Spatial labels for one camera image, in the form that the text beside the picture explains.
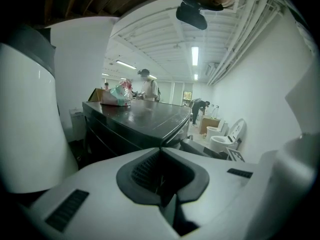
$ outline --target fluorescent light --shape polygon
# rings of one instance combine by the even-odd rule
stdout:
[[[121,65],[124,65],[124,66],[126,66],[126,67],[128,67],[128,68],[130,68],[130,69],[134,69],[134,70],[137,69],[136,67],[131,66],[131,65],[128,65],[128,64],[126,64],[126,63],[124,63],[124,62],[122,62],[122,61],[120,61],[120,60],[117,60],[116,63],[119,63],[119,64],[121,64]]]
[[[192,65],[198,66],[199,47],[191,47],[192,51]]]

